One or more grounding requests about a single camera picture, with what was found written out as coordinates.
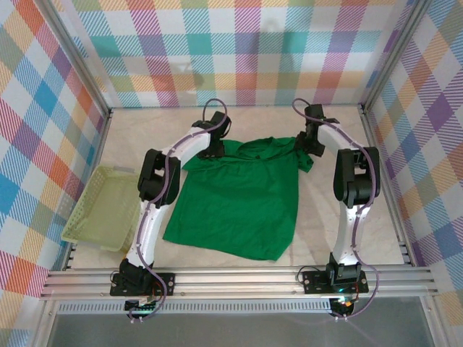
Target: plaid wall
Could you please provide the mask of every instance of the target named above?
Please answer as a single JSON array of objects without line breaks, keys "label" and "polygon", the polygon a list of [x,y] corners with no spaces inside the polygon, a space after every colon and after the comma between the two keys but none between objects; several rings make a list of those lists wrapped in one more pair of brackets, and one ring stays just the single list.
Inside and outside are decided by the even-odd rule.
[{"label": "plaid wall", "polygon": [[54,3],[111,106],[177,107],[358,103],[413,1]]},{"label": "plaid wall", "polygon": [[0,346],[23,346],[102,113],[32,0],[0,0]]},{"label": "plaid wall", "polygon": [[434,0],[373,108],[405,228],[463,346],[463,0]]}]

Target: plastic basket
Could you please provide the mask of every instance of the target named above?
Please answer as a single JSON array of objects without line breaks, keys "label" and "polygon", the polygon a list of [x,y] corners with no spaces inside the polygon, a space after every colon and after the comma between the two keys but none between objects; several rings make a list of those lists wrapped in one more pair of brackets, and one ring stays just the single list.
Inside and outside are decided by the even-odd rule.
[{"label": "plastic basket", "polygon": [[84,188],[61,233],[65,241],[86,241],[128,252],[140,213],[138,174],[99,166]]}]

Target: green t-shirt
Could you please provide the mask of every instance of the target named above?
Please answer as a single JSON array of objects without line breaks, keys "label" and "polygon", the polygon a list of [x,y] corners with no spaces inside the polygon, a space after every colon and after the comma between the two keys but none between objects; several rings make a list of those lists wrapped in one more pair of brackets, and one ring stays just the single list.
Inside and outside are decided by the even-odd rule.
[{"label": "green t-shirt", "polygon": [[194,157],[163,239],[254,260],[277,260],[291,244],[298,168],[312,159],[287,137],[224,140],[225,156]]}]

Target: light green basket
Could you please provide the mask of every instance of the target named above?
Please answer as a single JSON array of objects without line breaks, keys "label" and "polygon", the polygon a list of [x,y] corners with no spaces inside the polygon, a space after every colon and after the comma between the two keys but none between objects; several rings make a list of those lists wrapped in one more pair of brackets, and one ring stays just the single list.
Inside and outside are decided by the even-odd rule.
[{"label": "light green basket", "polygon": [[128,252],[137,228],[139,175],[99,166],[84,188],[61,238],[86,241],[113,252]]}]

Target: metal vent grille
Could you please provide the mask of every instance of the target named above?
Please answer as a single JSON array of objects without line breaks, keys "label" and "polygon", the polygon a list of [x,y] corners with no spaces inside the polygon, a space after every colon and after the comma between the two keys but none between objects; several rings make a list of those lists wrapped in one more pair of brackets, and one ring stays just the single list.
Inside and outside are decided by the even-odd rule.
[{"label": "metal vent grille", "polygon": [[[160,313],[326,313],[329,299],[267,299],[267,300],[175,300],[166,302]],[[125,314],[124,301],[95,303],[68,301],[59,306],[59,314]]]}]

